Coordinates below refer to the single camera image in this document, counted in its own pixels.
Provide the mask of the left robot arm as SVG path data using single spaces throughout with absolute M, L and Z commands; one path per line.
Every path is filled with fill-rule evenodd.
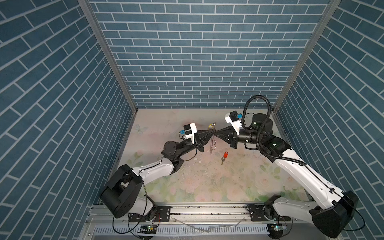
M 159 178 L 176 173 L 185 162 L 182 156 L 189 152 L 204 152 L 214 133 L 215 129 L 202 130 L 183 137 L 181 142 L 168 141 L 161 152 L 162 158 L 146 166 L 120 166 L 104 186 L 100 199 L 116 219 L 126 214 L 138 214 L 147 221 L 153 220 L 157 205 L 148 194 L 140 198 L 141 189 Z

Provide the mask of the key with red tag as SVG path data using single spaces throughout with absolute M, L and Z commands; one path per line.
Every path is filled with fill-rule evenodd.
M 229 154 L 228 152 L 225 152 L 225 153 L 224 153 L 223 157 L 221 158 L 221 161 L 222 161 L 221 165 L 224 164 L 225 160 L 226 160 L 227 157 L 228 157 L 228 154 Z

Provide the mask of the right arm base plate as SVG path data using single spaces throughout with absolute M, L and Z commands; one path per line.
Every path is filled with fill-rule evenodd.
M 291 220 L 291 217 L 288 216 L 280 216 L 276 213 L 274 209 L 265 205 L 255 205 L 248 204 L 246 205 L 246 210 L 250 213 L 252 222 L 279 222 L 282 221 L 288 222 Z

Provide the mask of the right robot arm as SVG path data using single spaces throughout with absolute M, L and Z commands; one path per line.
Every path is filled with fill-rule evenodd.
M 267 220 L 276 221 L 280 217 L 302 220 L 333 239 L 346 230 L 357 212 L 359 198 L 354 192 L 344 192 L 304 163 L 286 141 L 274 136 L 273 121 L 267 115 L 253 115 L 249 130 L 242 127 L 236 111 L 226 114 L 225 120 L 229 126 L 216 131 L 216 137 L 234 149 L 243 143 L 255 144 L 259 152 L 266 150 L 264 156 L 286 171 L 313 198 L 313 202 L 303 202 L 273 195 L 264 203 Z

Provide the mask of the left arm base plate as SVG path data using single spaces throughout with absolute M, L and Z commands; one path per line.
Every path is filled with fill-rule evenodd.
M 139 214 L 129 214 L 130 223 L 143 223 L 143 222 L 169 222 L 171 215 L 170 206 L 156 206 L 156 209 L 153 207 L 150 212 L 144 217 Z

